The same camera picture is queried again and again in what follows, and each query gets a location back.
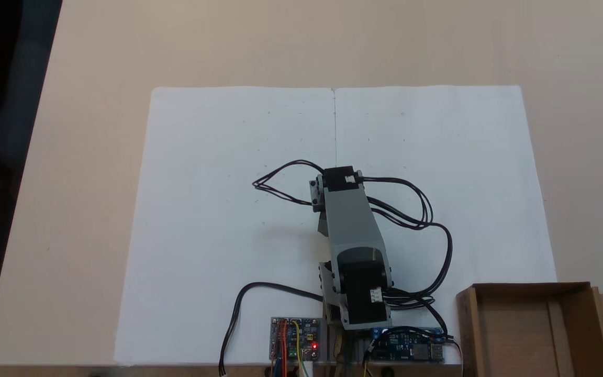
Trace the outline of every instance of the white paper sheet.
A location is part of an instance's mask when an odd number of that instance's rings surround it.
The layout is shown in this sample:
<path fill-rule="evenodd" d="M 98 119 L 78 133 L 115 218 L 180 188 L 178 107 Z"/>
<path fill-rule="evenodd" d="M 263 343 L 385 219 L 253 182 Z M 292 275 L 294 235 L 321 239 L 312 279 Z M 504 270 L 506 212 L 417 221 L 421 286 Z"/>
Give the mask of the white paper sheet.
<path fill-rule="evenodd" d="M 517 86 L 422 88 L 158 88 L 144 147 L 115 361 L 217 363 L 237 292 L 253 281 L 320 293 L 329 259 L 310 208 L 251 182 L 305 158 L 409 179 L 454 236 L 435 307 L 457 334 L 455 295 L 474 282 L 555 281 L 539 182 Z M 309 198 L 316 172 L 272 181 Z M 404 187 L 368 194 L 419 213 Z M 378 219 L 397 287 L 427 286 L 445 253 L 441 231 Z M 269 289 L 244 298 L 227 363 L 268 363 L 272 316 L 320 317 L 321 305 Z M 395 324 L 434 326 L 425 311 Z M 446 362 L 457 363 L 452 349 Z"/>

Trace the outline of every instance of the black cable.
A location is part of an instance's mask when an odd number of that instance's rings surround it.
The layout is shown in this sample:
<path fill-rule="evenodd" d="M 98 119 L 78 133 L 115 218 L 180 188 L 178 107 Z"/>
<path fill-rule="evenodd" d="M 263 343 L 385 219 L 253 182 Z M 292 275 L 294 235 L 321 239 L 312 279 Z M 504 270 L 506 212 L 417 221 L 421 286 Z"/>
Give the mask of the black cable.
<path fill-rule="evenodd" d="M 460 354 L 460 377 L 464 377 L 464 356 L 462 356 L 462 348 L 453 339 L 448 339 L 445 343 L 454 344 L 457 347 L 457 352 Z"/>
<path fill-rule="evenodd" d="M 229 326 L 227 327 L 225 339 L 222 341 L 222 348 L 220 348 L 220 362 L 218 362 L 218 375 L 222 376 L 227 374 L 227 371 L 225 370 L 225 351 L 227 351 L 227 343 L 229 343 L 229 338 L 232 336 L 234 328 L 237 326 L 237 320 L 239 320 L 239 312 L 241 311 L 241 301 L 243 301 L 243 296 L 246 294 L 246 292 L 248 292 L 249 289 L 254 288 L 256 286 L 278 289 L 279 291 L 297 294 L 297 296 L 312 298 L 316 301 L 322 302 L 322 296 L 320 296 L 320 294 L 302 291 L 301 289 L 292 288 L 287 285 L 270 282 L 251 282 L 250 284 L 246 284 L 246 286 L 244 286 L 241 291 L 239 291 L 239 294 L 237 294 L 237 300 L 234 302 L 232 319 L 230 320 Z"/>
<path fill-rule="evenodd" d="M 300 204 L 300 205 L 311 205 L 311 202 L 303 201 L 301 199 L 295 198 L 294 196 L 283 193 L 282 191 L 279 191 L 279 190 L 269 186 L 268 184 L 266 184 L 270 179 L 272 179 L 281 170 L 285 169 L 286 167 L 291 167 L 291 165 L 306 165 L 307 167 L 312 167 L 313 169 L 318 170 L 318 172 L 320 172 L 320 174 L 325 173 L 325 169 L 319 167 L 318 165 L 314 164 L 311 161 L 294 160 L 294 161 L 288 162 L 287 164 L 283 165 L 282 167 L 280 167 L 276 170 L 273 170 L 269 174 L 266 174 L 265 176 L 262 176 L 261 178 L 256 179 L 253 182 L 253 187 L 255 188 L 255 190 L 264 191 L 265 193 L 270 193 L 271 195 L 277 196 L 278 198 L 281 198 L 282 200 L 285 200 L 285 201 L 289 201 L 289 202 Z"/>

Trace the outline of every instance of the power module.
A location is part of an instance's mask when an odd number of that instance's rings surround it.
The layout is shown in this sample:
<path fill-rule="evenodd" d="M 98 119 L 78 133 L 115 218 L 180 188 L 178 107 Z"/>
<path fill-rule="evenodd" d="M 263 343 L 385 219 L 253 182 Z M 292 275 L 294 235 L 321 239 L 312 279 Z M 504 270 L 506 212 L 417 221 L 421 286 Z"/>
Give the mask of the power module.
<path fill-rule="evenodd" d="M 318 360 L 320 356 L 320 318 L 283 318 L 272 317 L 270 328 L 269 357 L 271 360 L 282 355 L 288 359 L 297 359 L 297 336 L 302 361 Z"/>

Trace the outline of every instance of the wire bundle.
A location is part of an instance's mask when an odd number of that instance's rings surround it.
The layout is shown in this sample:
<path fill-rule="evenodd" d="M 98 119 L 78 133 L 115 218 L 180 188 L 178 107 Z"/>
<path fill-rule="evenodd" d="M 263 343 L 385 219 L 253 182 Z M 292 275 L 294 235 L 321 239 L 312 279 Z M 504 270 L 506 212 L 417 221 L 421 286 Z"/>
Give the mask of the wire bundle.
<path fill-rule="evenodd" d="M 307 167 L 312 167 L 313 169 L 318 170 L 318 172 L 320 172 L 320 174 L 325 173 L 325 169 L 319 167 L 318 165 L 314 164 L 311 161 L 294 160 L 294 161 L 288 162 L 287 164 L 283 165 L 282 167 L 280 167 L 276 170 L 273 170 L 273 172 L 270 172 L 269 174 L 263 176 L 262 178 L 257 179 L 256 181 L 253 182 L 253 187 L 255 188 L 255 190 L 264 191 L 265 193 L 270 193 L 271 195 L 277 196 L 278 198 L 281 198 L 282 200 L 285 200 L 285 201 L 289 201 L 289 202 L 292 202 L 295 204 L 300 204 L 300 205 L 311 205 L 311 202 L 303 201 L 301 199 L 295 198 L 292 195 L 283 193 L 282 191 L 279 191 L 279 190 L 269 186 L 268 184 L 266 184 L 270 179 L 272 179 L 276 174 L 278 174 L 278 172 L 285 169 L 286 167 L 291 167 L 291 165 L 306 165 Z"/>

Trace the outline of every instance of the circuit board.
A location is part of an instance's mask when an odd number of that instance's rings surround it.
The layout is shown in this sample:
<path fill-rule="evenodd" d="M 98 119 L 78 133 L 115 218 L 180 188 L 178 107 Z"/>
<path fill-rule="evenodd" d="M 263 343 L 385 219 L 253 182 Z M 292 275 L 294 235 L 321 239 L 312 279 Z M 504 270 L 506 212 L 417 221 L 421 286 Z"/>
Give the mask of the circuit board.
<path fill-rule="evenodd" d="M 281 334 L 285 334 L 285 345 L 288 360 L 297 360 L 297 327 L 299 324 L 301 337 L 299 350 L 302 361 L 318 360 L 320 355 L 320 318 L 281 318 L 272 317 L 270 327 L 269 358 L 281 356 Z"/>
<path fill-rule="evenodd" d="M 435 334 L 443 333 L 440 328 L 422 329 Z M 371 329 L 371 339 L 377 339 L 386 330 L 387 327 L 374 327 Z M 442 341 L 440 337 L 429 339 L 412 332 L 389 334 L 387 339 L 381 339 L 376 344 L 371 358 L 381 361 L 443 362 Z"/>

